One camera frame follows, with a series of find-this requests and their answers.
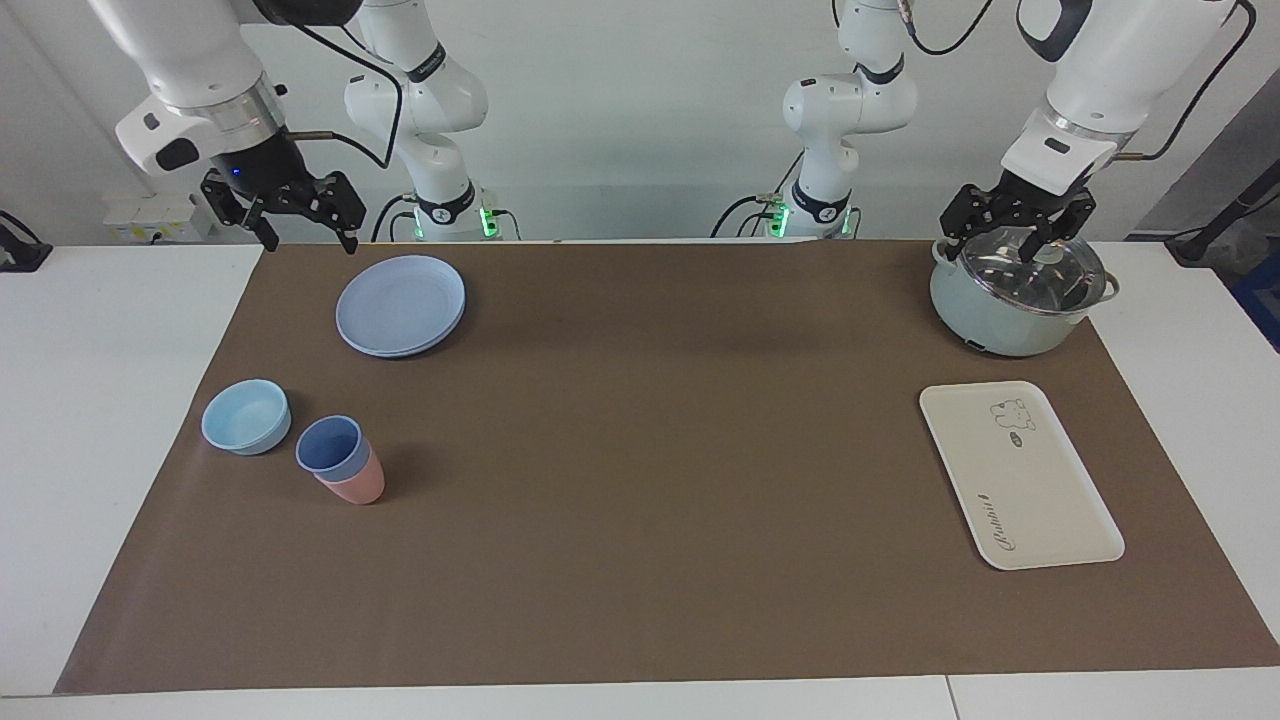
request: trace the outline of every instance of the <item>stacked plates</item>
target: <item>stacked plates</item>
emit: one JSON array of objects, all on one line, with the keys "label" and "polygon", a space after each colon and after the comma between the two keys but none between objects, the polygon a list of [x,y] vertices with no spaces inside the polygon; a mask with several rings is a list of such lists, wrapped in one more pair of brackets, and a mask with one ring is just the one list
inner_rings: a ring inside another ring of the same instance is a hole
[{"label": "stacked plates", "polygon": [[462,319],[466,288],[452,265],[426,255],[384,260],[338,299],[338,334],[374,357],[407,357],[443,341]]}]

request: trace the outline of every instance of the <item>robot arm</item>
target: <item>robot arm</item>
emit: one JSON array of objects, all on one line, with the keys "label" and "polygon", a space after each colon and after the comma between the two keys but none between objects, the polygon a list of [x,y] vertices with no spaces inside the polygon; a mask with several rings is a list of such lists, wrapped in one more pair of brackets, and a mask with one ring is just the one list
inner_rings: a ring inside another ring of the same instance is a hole
[{"label": "robot arm", "polygon": [[[212,161],[201,190],[224,224],[279,242],[264,213],[296,214],[333,229],[348,252],[365,206],[342,173],[314,177],[288,137],[243,22],[342,24],[358,0],[88,0],[108,32],[142,68],[151,95],[116,126],[125,152],[163,176]],[[239,204],[248,201],[248,208]]]},{"label": "robot arm", "polygon": [[1005,154],[1000,183],[963,187],[942,214],[956,241],[1015,225],[1024,261],[1074,237],[1094,209],[1085,188],[1147,120],[1226,22],[1233,0],[1020,0],[1023,38],[1057,73]]},{"label": "robot arm", "polygon": [[849,136],[911,122],[918,94],[904,72],[905,40],[896,0],[847,0],[840,45],[854,60],[854,72],[801,79],[787,90],[783,115],[805,151],[800,177],[786,196],[785,234],[837,232],[858,170]]},{"label": "robot arm", "polygon": [[[458,241],[495,234],[462,152],[442,135],[484,122],[489,111],[484,86],[448,56],[420,0],[365,0],[356,19],[370,54],[407,79],[396,154],[413,181],[424,237]],[[385,136],[394,95],[384,78],[357,77],[347,86],[347,114],[366,132]]]}]

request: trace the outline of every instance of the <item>brown paper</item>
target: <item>brown paper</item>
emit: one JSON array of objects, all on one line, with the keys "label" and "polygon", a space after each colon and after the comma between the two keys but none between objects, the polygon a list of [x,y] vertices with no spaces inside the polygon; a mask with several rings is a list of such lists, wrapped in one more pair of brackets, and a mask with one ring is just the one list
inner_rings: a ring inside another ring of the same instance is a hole
[{"label": "brown paper", "polygon": [[[425,355],[365,357],[334,302],[403,252],[457,266],[467,313]],[[283,247],[58,692],[1280,664],[1092,327],[978,355],[933,313],[931,268],[896,242]],[[294,425],[244,459],[198,420],[250,377]],[[1004,379],[1053,402],[1120,561],[1000,573],[975,552],[916,397]],[[376,505],[294,465],[335,413],[383,459]]]}]

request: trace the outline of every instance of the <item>white wall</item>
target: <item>white wall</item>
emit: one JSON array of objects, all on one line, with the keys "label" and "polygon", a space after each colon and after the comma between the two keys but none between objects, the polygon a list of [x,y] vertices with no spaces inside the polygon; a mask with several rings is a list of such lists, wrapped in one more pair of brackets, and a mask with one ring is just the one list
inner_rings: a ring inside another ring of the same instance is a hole
[{"label": "white wall", "polygon": [[[142,99],[141,73],[83,0],[0,3],[55,59],[97,124],[110,128]],[[924,0],[916,13],[920,32],[933,45],[950,41],[980,4]],[[1206,97],[1181,142],[1160,163],[1117,165],[1094,182],[1101,206],[1089,237],[1123,238],[1280,65],[1268,45],[1280,35],[1280,0],[1257,4],[1262,23],[1254,41]],[[799,150],[781,118],[787,85],[849,69],[829,8],[820,0],[430,0],[429,6],[451,55],[489,90],[489,120],[457,140],[472,174],[520,214],[526,237],[705,234],[730,201],[772,190]],[[855,201],[867,209],[864,237],[936,236],[937,214],[959,186],[989,186],[998,177],[1001,155],[1052,76],[1052,68],[1023,45],[1012,22],[1015,6],[1014,0],[997,0],[969,45],[950,58],[909,54],[922,94],[916,120],[859,140],[863,170]],[[1233,20],[1161,104],[1134,150],[1164,140],[1240,22]],[[246,37],[273,81],[291,87],[284,100],[292,128],[332,127],[358,136],[342,106],[342,87],[358,67],[291,29],[248,27]],[[6,59],[0,76],[5,97],[18,82],[10,74]],[[8,101],[4,108],[0,150],[38,137],[63,164],[88,170],[84,177],[127,177],[118,154],[86,151],[96,140],[70,142],[76,131],[46,126],[47,110],[26,104],[14,109]],[[37,126],[35,135],[10,131],[14,114]],[[348,172],[370,215],[387,196],[408,187],[402,168],[379,172],[342,146],[308,143],[306,154],[314,172]],[[64,174],[40,182],[45,190],[56,188]],[[191,170],[178,181],[150,184],[191,191],[200,174]],[[0,179],[0,197],[8,199],[12,179]],[[22,205],[14,208],[33,223],[55,219],[47,204]],[[81,237],[99,240],[87,222],[77,227]],[[306,223],[280,227],[288,240],[325,237]]]}]

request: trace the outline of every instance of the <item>white table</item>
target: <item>white table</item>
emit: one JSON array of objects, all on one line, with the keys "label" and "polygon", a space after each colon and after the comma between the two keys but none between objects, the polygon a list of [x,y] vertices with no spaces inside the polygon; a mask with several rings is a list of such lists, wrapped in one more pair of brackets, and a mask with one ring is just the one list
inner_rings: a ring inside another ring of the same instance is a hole
[{"label": "white table", "polygon": [[[1207,270],[1098,247],[1094,323],[1274,634],[1280,357]],[[177,434],[253,246],[59,249],[0,277],[0,694],[47,694]],[[81,405],[55,402],[78,397]],[[60,433],[60,455],[45,438]],[[1266,717],[1280,670],[0,700],[24,717]]]}]

